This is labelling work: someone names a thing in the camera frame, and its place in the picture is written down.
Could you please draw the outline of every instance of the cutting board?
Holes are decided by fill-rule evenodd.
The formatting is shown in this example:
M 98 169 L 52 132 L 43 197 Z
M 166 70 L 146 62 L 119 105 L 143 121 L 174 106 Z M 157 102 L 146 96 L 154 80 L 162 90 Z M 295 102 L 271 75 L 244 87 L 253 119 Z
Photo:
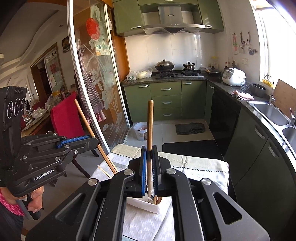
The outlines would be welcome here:
M 273 104 L 280 109 L 288 118 L 296 110 L 296 89 L 284 81 L 279 80 L 273 94 L 276 99 Z

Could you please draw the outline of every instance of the stainless steel sink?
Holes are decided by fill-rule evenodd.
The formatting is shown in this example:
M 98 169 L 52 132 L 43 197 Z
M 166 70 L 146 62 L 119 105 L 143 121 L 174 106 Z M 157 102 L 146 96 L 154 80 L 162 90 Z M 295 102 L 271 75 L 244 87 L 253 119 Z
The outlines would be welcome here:
M 261 112 L 271 122 L 278 126 L 285 126 L 289 124 L 287 117 L 276 107 L 269 104 L 254 104 L 254 108 Z
M 283 134 L 293 150 L 296 152 L 296 129 L 292 126 L 287 127 L 283 129 Z

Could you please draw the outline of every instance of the person's hand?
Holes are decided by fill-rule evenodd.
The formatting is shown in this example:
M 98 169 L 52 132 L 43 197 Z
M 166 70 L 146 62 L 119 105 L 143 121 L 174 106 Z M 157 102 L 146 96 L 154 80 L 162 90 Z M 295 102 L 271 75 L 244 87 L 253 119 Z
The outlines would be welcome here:
M 6 187 L 1 188 L 0 191 L 9 204 L 17 204 L 16 200 L 23 199 L 27 196 L 27 195 L 25 195 L 23 197 L 15 197 L 11 194 L 11 192 Z M 29 204 L 28 204 L 28 211 L 33 211 L 33 213 L 40 211 L 40 209 L 42 208 L 43 191 L 44 191 L 44 189 L 42 186 L 42 187 L 34 190 L 33 192 L 31 192 L 32 201 L 29 202 Z

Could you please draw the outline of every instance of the camera lens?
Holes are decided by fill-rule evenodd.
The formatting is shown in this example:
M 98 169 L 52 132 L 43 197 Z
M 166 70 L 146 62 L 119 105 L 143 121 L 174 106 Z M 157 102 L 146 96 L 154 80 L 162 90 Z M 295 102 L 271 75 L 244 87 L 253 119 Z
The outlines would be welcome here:
M 7 107 L 7 117 L 8 119 L 11 118 L 12 116 L 12 110 L 13 110 L 13 103 L 12 101 L 9 102 L 8 107 Z
M 20 99 L 17 98 L 15 100 L 15 116 L 17 116 L 19 112 L 20 112 Z
M 21 111 L 23 111 L 23 109 L 24 109 L 24 105 L 25 105 L 25 99 L 23 98 L 23 99 L 22 99 L 22 102 L 21 102 L 21 104 L 20 104 L 20 110 L 21 110 Z

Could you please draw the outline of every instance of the rice cooker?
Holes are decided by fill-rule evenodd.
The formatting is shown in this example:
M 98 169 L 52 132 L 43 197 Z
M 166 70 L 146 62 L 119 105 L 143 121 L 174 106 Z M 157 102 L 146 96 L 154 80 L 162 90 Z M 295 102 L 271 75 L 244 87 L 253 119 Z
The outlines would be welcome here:
M 222 76 L 223 82 L 230 86 L 240 85 L 240 83 L 245 81 L 245 79 L 246 79 L 245 72 L 236 68 L 226 69 Z

